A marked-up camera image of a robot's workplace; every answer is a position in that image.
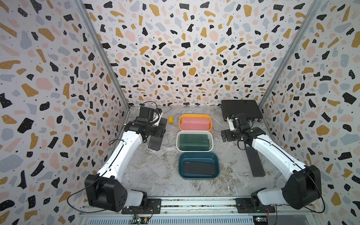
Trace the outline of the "pink pencil case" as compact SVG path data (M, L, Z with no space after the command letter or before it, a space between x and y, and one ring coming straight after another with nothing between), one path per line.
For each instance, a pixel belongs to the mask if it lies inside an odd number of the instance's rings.
M210 119L200 117L184 117L180 122L181 130L210 130Z

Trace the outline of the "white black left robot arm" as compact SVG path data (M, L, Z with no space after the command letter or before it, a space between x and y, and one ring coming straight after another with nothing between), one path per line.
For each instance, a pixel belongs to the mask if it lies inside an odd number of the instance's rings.
M113 212L120 212L127 207L146 210L147 193L125 188L122 178L132 156L144 140L149 137L149 148L159 151L165 132L166 124L130 122L125 125L124 133L111 157L95 175L90 174L85 179L89 205Z

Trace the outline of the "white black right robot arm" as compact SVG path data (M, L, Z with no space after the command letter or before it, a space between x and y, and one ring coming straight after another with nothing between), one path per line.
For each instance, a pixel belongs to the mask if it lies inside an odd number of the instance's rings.
M285 177L282 188L263 188L251 194L251 208L257 212L260 207L287 204L299 210L317 199L322 199L321 173L314 166L307 166L279 147L259 127L252 127L244 114L227 118L228 130L221 135L225 142L244 142L264 155Z

